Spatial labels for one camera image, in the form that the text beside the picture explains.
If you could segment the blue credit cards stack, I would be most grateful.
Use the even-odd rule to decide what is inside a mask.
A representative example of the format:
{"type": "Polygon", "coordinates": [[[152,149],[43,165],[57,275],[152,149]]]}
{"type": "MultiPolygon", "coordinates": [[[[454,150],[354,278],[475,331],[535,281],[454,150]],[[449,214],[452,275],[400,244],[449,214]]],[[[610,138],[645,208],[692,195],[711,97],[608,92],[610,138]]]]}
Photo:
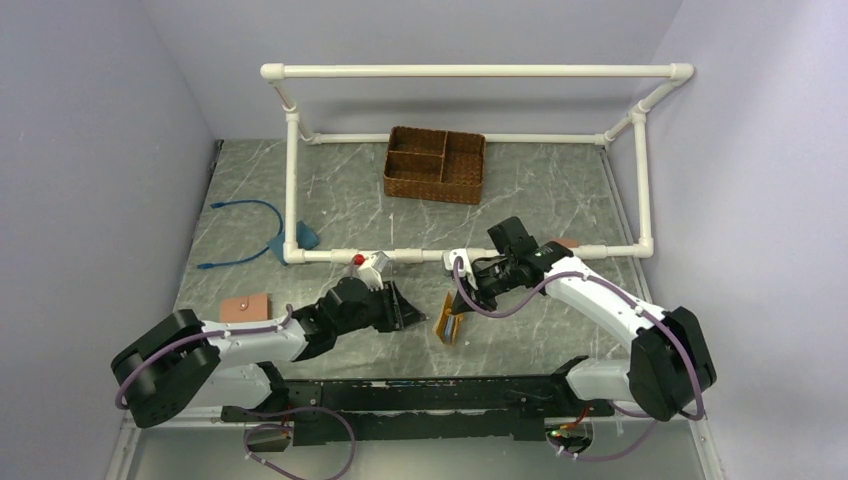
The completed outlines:
{"type": "Polygon", "coordinates": [[[453,345],[456,341],[459,325],[463,317],[461,315],[449,315],[443,325],[442,340],[447,345],[453,345]]]}

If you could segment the orange card holder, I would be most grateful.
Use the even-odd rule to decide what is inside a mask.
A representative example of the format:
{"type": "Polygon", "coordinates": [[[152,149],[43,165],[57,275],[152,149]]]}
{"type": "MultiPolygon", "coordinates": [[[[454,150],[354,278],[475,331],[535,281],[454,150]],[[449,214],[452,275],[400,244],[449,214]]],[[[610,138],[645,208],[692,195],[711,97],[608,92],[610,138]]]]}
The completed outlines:
{"type": "Polygon", "coordinates": [[[433,328],[433,333],[443,345],[453,346],[458,338],[458,332],[464,319],[462,314],[452,310],[454,297],[448,293],[439,311],[439,316],[433,328]]]}

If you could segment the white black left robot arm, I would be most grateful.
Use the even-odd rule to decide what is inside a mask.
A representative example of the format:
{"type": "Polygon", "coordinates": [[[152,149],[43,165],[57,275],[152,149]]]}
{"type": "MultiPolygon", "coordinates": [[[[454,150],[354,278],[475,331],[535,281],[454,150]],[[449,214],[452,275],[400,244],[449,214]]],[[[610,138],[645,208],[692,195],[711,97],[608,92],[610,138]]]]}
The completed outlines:
{"type": "Polygon", "coordinates": [[[351,332],[392,333],[425,318],[394,282],[371,288],[354,277],[342,278],[312,304],[288,306],[278,319],[206,322],[191,309],[177,310],[113,358],[115,405],[130,412],[139,428],[160,425],[185,409],[215,406],[272,420],[288,403],[277,363],[318,357],[351,332]]]}

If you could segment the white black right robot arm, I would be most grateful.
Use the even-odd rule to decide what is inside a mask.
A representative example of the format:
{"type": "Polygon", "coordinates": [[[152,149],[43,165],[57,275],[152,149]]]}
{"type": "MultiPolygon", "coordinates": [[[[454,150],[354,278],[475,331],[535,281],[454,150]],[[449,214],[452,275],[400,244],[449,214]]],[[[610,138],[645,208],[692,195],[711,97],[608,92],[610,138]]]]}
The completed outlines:
{"type": "Polygon", "coordinates": [[[716,371],[690,310],[669,310],[628,293],[556,241],[538,246],[525,239],[482,269],[474,268],[464,249],[444,254],[443,262],[457,288],[457,313],[507,318],[543,294],[583,314],[624,347],[625,360],[575,359],[554,373],[551,401],[560,413],[574,415],[589,401],[605,400],[633,403],[658,421],[705,418],[703,393],[715,383],[716,371]],[[528,289],[526,300],[499,310],[497,297],[519,287],[528,289]]]}

